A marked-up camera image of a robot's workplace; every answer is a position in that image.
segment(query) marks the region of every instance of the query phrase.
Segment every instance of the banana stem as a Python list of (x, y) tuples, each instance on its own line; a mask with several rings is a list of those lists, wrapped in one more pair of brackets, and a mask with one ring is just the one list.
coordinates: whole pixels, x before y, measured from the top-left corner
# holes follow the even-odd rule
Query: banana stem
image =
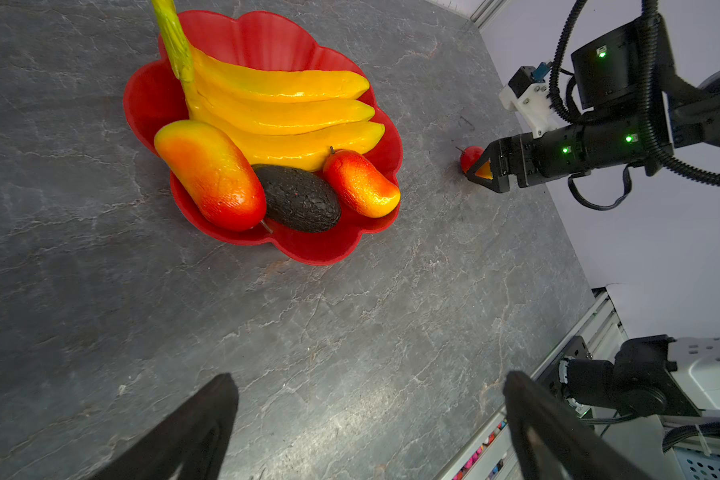
[(163, 43), (168, 52), (173, 74), (182, 82), (193, 82), (195, 70), (192, 66), (190, 41), (184, 35), (173, 0), (152, 0), (152, 6), (155, 9), (157, 25), (163, 35)]

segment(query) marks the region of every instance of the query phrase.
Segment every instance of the table surface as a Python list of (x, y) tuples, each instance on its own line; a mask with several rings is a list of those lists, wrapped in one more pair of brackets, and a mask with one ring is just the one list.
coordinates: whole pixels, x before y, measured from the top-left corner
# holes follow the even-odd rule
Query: table surface
[(1, 0), (0, 479), (82, 478), (220, 372), (223, 478), (432, 478), (593, 301), (544, 187), (458, 168), (519, 132), (480, 34), (424, 0), (190, 8), (266, 8), (356, 61), (403, 139), (400, 216), (334, 266), (203, 235), (124, 119), (150, 4)]

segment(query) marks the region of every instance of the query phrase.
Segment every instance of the avocado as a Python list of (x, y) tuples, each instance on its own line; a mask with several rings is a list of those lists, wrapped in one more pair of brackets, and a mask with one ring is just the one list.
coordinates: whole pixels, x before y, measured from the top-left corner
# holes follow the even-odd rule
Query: avocado
[(336, 192), (324, 179), (298, 168), (254, 167), (264, 187), (266, 216), (298, 232), (330, 230), (342, 216)]

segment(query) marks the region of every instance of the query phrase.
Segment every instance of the bunch of bananas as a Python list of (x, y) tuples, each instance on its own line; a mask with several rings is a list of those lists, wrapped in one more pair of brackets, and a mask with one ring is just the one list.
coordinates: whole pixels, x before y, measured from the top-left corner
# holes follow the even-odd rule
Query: bunch of bananas
[(353, 72), (265, 72), (194, 48), (173, 0), (152, 0), (173, 73), (192, 120), (224, 131), (250, 164), (320, 170), (335, 149), (373, 149), (384, 125), (357, 101), (369, 84)]

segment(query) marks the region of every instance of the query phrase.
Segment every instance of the artificial mango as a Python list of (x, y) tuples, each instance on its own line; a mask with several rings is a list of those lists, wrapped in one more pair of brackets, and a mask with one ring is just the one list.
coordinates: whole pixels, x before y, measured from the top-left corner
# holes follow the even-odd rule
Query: artificial mango
[(264, 219), (266, 199), (259, 179), (218, 128), (174, 121), (157, 132), (155, 149), (212, 224), (241, 232)]
[(322, 172), (338, 197), (360, 215), (379, 218), (400, 203), (397, 185), (357, 151), (331, 148)]

